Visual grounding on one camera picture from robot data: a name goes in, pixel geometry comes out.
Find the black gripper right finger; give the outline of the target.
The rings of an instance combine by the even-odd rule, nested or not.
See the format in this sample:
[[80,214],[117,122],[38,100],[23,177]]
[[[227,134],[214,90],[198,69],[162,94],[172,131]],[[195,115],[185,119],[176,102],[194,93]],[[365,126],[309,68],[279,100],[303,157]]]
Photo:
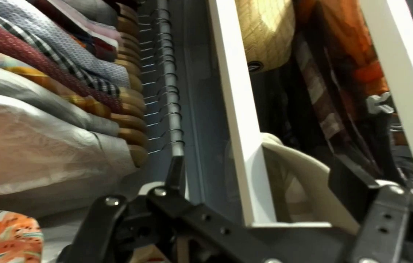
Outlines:
[[328,186],[359,224],[347,263],[400,263],[408,226],[408,196],[397,185],[379,185],[350,159],[335,156]]

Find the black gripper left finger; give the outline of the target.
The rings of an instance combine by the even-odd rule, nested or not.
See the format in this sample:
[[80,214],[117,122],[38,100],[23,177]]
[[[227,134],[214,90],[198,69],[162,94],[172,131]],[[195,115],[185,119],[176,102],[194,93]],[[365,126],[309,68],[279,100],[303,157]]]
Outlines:
[[98,198],[73,243],[58,255],[57,263],[128,263],[130,253],[119,252],[115,242],[115,229],[125,210],[124,196]]

